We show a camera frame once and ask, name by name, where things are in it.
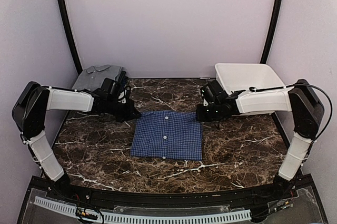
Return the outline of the blue checked long sleeve shirt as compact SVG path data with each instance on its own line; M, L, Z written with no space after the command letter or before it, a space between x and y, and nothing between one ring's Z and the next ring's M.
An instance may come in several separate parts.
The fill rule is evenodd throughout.
M202 139L195 112L144 112L136 120L131 156L201 161Z

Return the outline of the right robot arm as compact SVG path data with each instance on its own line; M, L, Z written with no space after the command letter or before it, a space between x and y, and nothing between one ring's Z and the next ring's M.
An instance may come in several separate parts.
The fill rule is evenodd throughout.
M270 197L279 200L293 186L298 169L308 159L314 143L326 130L325 126L321 126L325 108L316 91L327 96L324 90L309 84L305 79L285 86L264 89L252 86L232 93L226 92L218 81L213 80L200 89L204 102L196 107L196 119L200 122L220 122L233 116L252 113L292 113L293 138L273 184L269 187Z

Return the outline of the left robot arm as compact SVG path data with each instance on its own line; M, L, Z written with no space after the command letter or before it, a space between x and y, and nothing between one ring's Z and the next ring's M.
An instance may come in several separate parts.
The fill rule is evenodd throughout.
M130 99L131 90L118 81L106 78L94 91L60 89L27 84L12 109L23 144L44 174L53 181L53 191L63 201L74 197L74 188L67 184L68 175L59 164L45 133L46 112L50 110L111 114L116 122L138 119L141 113Z

